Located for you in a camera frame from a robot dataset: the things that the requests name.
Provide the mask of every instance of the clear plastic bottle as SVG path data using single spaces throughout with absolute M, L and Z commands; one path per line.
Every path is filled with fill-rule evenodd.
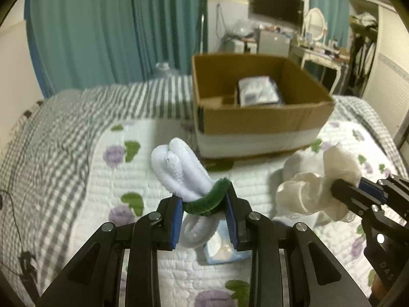
M 169 78 L 172 76 L 178 76 L 179 71 L 169 66 L 169 62 L 158 62 L 153 72 L 154 79 Z

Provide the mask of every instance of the sliding closet door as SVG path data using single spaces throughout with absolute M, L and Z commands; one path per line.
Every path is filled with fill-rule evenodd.
M 381 6 L 375 60 L 363 99 L 395 137 L 409 109 L 409 34 L 399 15 Z

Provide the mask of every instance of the curtain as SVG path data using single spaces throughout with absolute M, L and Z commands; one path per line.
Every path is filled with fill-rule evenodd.
M 335 38 L 340 47 L 348 40 L 349 0 L 310 0 L 310 8 L 320 8 L 328 22 L 327 40 Z
M 44 96 L 145 81 L 157 62 L 190 73 L 206 1 L 28 0 L 30 54 Z

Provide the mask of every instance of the tissue packet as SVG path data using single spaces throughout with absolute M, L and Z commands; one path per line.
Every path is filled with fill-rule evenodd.
M 252 257 L 251 250 L 238 252 L 230 242 L 226 220 L 222 219 L 212 238 L 204 246 L 204 254 L 208 264 L 234 262 Z
M 260 104 L 282 104 L 282 96 L 276 82 L 269 76 L 240 79 L 238 102 L 241 107 Z

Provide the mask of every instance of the black tv screen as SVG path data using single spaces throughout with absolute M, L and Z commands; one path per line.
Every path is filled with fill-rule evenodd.
M 301 26 L 303 23 L 304 1 L 254 0 L 253 12 Z

